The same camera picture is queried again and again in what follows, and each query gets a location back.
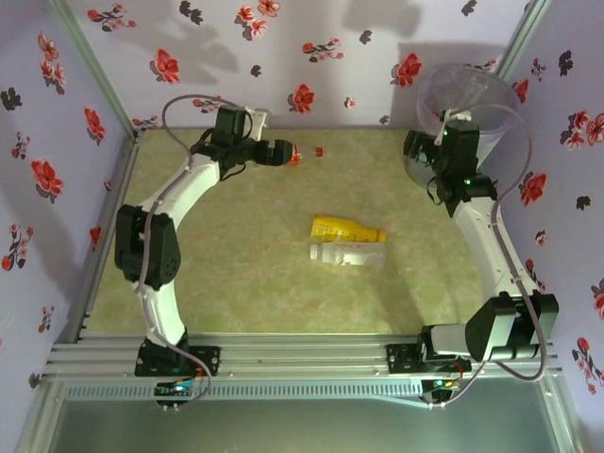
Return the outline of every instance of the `gray cable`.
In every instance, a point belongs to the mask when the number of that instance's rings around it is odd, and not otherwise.
[[[139,277],[139,282],[137,284],[135,292],[137,294],[139,294],[141,296],[141,298],[143,299],[144,317],[146,319],[147,324],[150,326],[150,328],[152,330],[156,329],[157,326],[155,325],[153,317],[151,316],[151,310],[149,309],[148,293],[147,293],[147,290],[144,287],[144,282],[146,281],[147,273],[149,271],[149,257],[150,257],[150,250],[151,250],[151,221],[153,220],[153,215],[155,214],[155,212],[158,209],[158,207],[161,204],[161,202],[166,198],[166,196],[168,196],[168,194],[174,189],[174,187],[180,181],[182,181],[182,179],[189,173],[189,171],[190,171],[190,169],[192,168],[192,165],[193,165],[193,154],[191,153],[191,151],[190,151],[189,147],[187,146],[187,144],[184,143],[182,140],[180,140],[179,137],[177,137],[174,134],[174,132],[170,129],[170,127],[168,127],[166,125],[166,112],[167,112],[168,108],[170,108],[170,106],[172,106],[175,102],[180,101],[182,99],[191,99],[191,98],[203,98],[203,99],[208,99],[208,100],[214,101],[214,102],[221,102],[221,103],[229,105],[229,106],[238,107],[237,104],[232,103],[230,101],[227,101],[226,99],[223,99],[221,97],[207,96],[205,94],[184,94],[182,96],[175,97],[174,99],[171,99],[170,101],[168,101],[168,103],[165,106],[163,106],[163,110],[161,111],[161,126],[166,129],[166,132],[168,133],[168,135],[176,143],[180,144],[182,146],[182,148],[185,150],[185,152],[187,153],[187,159],[188,159],[187,162],[188,162],[188,168],[189,168],[189,170],[184,170],[182,173],[180,173],[180,175],[178,175],[174,179],[174,181],[172,181],[159,194],[158,198],[153,203],[153,206],[151,207],[151,209],[147,213],[146,219],[144,221],[143,266],[141,268],[141,276]],[[208,377],[208,385],[206,386],[206,388],[202,392],[199,392],[199,394],[195,398],[193,398],[193,399],[191,399],[191,400],[189,400],[187,402],[184,402],[184,403],[180,404],[179,406],[180,407],[184,407],[184,406],[186,406],[188,404],[191,404],[191,403],[193,403],[193,402],[198,401],[199,399],[201,399],[210,390],[210,386],[211,386],[211,372],[210,372],[210,369],[208,368],[208,366],[206,366],[206,364],[204,362],[202,362],[200,359],[198,359],[193,354],[190,354],[187,351],[183,351],[182,349],[180,349],[179,347],[177,347],[175,344],[171,344],[159,332],[155,331],[155,334],[157,335],[157,337],[162,342],[164,342],[166,344],[167,347],[169,347],[170,349],[172,349],[173,351],[175,351],[177,354],[180,354],[181,356],[183,356],[183,357],[189,359],[190,361],[193,361],[194,363],[196,363],[202,370],[204,370],[204,373]]]
[[[492,108],[496,108],[496,109],[503,109],[503,110],[511,113],[518,120],[520,120],[520,122],[525,126],[525,129],[528,134],[528,152],[527,152],[527,160],[525,162],[525,166],[522,169],[520,176],[510,185],[510,187],[503,194],[501,194],[501,196],[499,196],[497,198],[497,201],[495,202],[493,209],[491,210],[491,224],[493,225],[493,233],[495,234],[497,242],[499,243],[499,246],[501,247],[501,251],[503,252],[505,260],[508,263],[508,266],[510,267],[510,272],[512,273],[512,277],[514,278],[516,285],[518,287],[518,290],[520,291],[520,294],[522,295],[522,298],[524,299],[525,304],[527,305],[527,310],[528,310],[528,314],[530,316],[530,320],[532,321],[532,324],[535,327],[535,332],[537,333],[537,338],[539,339],[539,352],[541,355],[539,371],[537,371],[537,373],[533,376],[521,375],[518,372],[512,370],[508,365],[506,365],[505,363],[502,363],[500,361],[496,361],[495,363],[516,378],[522,379],[527,382],[535,382],[544,376],[545,370],[547,369],[547,342],[545,340],[544,332],[541,329],[541,325],[539,324],[539,317],[537,316],[537,312],[535,311],[535,308],[533,307],[532,302],[530,301],[529,292],[527,291],[527,289],[525,288],[525,285],[523,284],[522,280],[520,279],[520,274],[518,273],[518,270],[516,269],[516,266],[513,263],[512,255],[510,254],[510,250],[508,250],[508,247],[506,246],[505,241],[503,240],[503,237],[501,236],[501,232],[499,231],[499,226],[497,224],[497,214],[499,212],[501,203],[503,202],[503,200],[506,197],[508,197],[508,195],[510,195],[512,190],[514,190],[515,187],[522,181],[523,177],[529,170],[529,166],[532,161],[532,154],[533,154],[532,133],[530,132],[530,126],[529,126],[529,123],[527,122],[527,120],[516,110],[514,110],[508,106],[505,106],[503,104],[474,104],[474,105],[468,106],[463,109],[453,110],[450,112],[450,114],[455,115],[457,113],[461,113],[466,110],[476,109],[478,107],[483,107],[483,108],[492,107]]]

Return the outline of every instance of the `transparent plastic bowl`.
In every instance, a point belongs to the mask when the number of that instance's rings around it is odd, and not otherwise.
[[[443,110],[493,103],[514,110],[520,104],[512,87],[496,75],[469,66],[446,66],[420,87],[417,117],[425,132],[437,135],[442,125],[437,114]],[[490,107],[472,109],[471,114],[480,128],[480,144],[498,141],[515,121],[511,113]]]

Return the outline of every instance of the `floral wallpaper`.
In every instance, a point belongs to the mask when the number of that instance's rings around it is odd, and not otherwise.
[[[535,142],[529,173],[503,218],[520,258],[560,315],[552,341],[571,387],[589,447],[604,445],[604,60],[595,30],[598,0],[551,2],[510,82]],[[527,153],[518,127],[497,145],[484,170],[499,188],[515,179]]]
[[[125,133],[43,0],[0,18],[0,451],[83,290]]]
[[[496,69],[528,3],[55,1],[74,12],[138,128],[196,92],[269,109],[271,126],[415,126],[425,74],[451,62]],[[211,126],[214,115],[188,101],[167,120]]]

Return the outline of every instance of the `purple wall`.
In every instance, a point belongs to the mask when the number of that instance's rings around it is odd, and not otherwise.
[[[604,450],[602,24],[600,0],[554,0],[524,50],[511,82],[527,87],[521,113],[534,134],[533,175],[503,205],[520,258],[560,302],[552,340],[587,451]],[[485,162],[501,192],[526,153],[518,127]]]
[[[19,440],[34,394],[30,376],[42,371],[82,292],[91,229],[125,134],[42,0],[3,4],[0,97],[4,453]]]

